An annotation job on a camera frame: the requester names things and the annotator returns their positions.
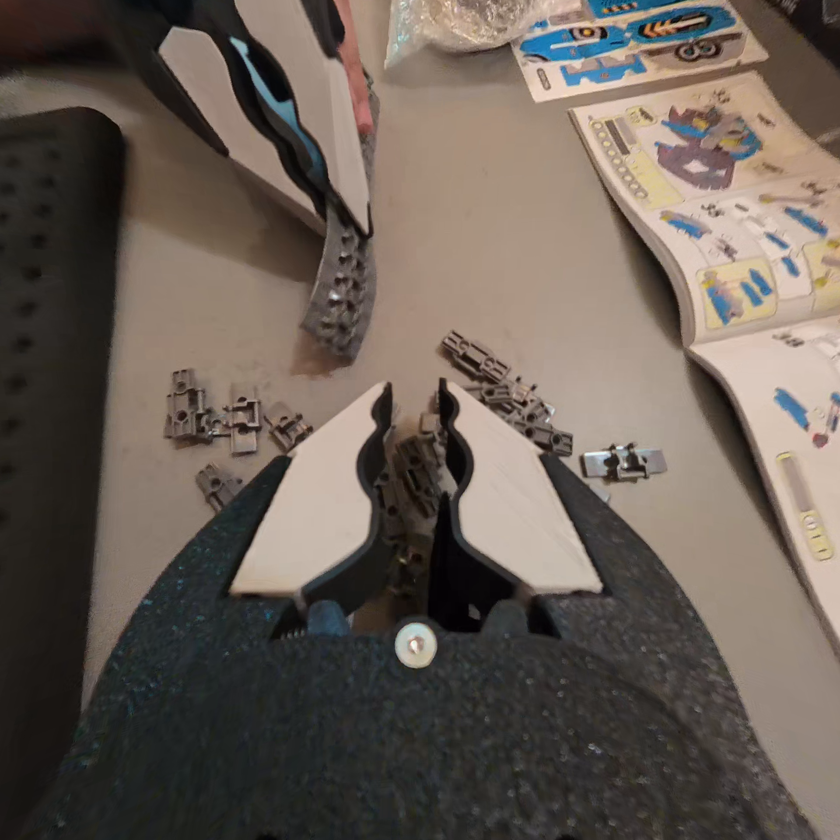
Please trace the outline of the crumpled clear plastic bag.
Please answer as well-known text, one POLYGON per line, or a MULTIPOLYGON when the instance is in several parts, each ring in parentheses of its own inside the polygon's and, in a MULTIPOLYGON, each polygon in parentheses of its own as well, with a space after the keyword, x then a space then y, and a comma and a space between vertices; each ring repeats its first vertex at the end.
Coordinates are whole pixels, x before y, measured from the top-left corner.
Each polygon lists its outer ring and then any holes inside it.
POLYGON ((392 1, 384 68, 425 48, 463 55, 498 49, 534 25, 585 16, 582 1, 392 1))

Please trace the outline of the person's left hand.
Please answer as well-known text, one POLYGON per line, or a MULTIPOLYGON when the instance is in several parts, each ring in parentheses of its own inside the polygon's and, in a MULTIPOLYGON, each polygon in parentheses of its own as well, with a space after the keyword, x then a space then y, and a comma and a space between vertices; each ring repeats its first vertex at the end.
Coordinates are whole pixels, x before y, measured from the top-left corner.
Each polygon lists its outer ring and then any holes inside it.
POLYGON ((350 1, 334 1, 333 3, 343 27, 339 55, 349 82, 356 127, 361 135, 370 135, 375 126, 350 1))

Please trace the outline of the blue sticker sheet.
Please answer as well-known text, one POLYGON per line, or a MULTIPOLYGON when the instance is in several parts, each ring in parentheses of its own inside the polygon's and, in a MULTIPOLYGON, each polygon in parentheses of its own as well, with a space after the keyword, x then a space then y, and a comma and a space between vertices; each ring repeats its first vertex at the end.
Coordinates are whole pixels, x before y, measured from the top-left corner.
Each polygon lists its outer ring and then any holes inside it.
POLYGON ((511 49, 535 102, 573 98, 769 58, 729 3, 588 2, 589 19, 552 15, 511 49))

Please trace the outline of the instruction booklet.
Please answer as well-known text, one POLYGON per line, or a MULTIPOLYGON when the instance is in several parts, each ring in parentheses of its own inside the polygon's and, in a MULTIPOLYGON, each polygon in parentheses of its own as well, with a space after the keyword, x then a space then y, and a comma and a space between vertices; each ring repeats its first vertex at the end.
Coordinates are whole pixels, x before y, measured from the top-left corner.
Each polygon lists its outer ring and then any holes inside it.
POLYGON ((754 71, 570 110, 839 642, 839 167, 754 71))

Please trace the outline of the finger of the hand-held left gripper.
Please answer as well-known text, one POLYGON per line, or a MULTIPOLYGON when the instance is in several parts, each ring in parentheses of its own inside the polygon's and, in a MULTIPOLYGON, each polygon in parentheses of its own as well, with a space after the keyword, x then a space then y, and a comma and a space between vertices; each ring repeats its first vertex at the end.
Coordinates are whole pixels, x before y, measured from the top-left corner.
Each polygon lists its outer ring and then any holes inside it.
POLYGON ((236 1, 248 33, 283 70, 299 123, 321 152, 327 181, 363 237, 370 190, 330 2, 236 1))
POLYGON ((277 147, 249 120, 237 99, 228 65, 210 35, 173 27, 159 47, 167 69, 181 84, 227 150, 288 212, 319 235, 326 223, 309 194, 289 176, 277 147))

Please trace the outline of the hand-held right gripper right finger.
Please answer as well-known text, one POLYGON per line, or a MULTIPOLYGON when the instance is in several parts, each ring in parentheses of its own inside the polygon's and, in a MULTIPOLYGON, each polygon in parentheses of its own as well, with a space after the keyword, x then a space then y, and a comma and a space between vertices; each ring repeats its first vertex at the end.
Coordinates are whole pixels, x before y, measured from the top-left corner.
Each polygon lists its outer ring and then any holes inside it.
POLYGON ((485 623, 500 602, 603 595, 603 578, 561 498, 564 466, 469 395, 437 388, 444 465, 429 567, 436 623, 485 623))

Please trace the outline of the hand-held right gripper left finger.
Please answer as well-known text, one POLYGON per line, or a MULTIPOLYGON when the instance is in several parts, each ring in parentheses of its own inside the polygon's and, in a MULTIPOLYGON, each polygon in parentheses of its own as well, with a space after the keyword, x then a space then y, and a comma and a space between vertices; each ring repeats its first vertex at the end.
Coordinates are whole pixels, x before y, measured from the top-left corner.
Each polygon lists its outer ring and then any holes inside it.
POLYGON ((379 382, 280 458, 230 596, 288 599, 298 615, 332 601, 351 615, 383 587, 390 550, 375 483, 392 413, 392 383, 379 382))

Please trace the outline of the grey desk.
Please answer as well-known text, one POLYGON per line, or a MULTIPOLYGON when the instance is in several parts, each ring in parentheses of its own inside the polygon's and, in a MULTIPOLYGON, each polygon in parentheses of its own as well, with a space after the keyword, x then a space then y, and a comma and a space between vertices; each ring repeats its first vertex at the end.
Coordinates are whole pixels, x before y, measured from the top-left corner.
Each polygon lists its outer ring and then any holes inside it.
POLYGON ((576 451, 662 448, 668 472, 611 491, 714 636, 764 750, 821 838, 838 838, 838 661, 803 592, 738 419, 685 357, 669 282, 604 194, 558 106, 531 104, 508 54, 379 79, 371 331, 331 361, 298 330, 320 238, 252 193, 126 72, 31 70, 2 110, 89 107, 130 145, 82 702, 124 625, 208 520, 211 456, 162 437, 174 369, 257 385, 324 424, 394 384, 401 430, 456 329, 506 356, 576 451))

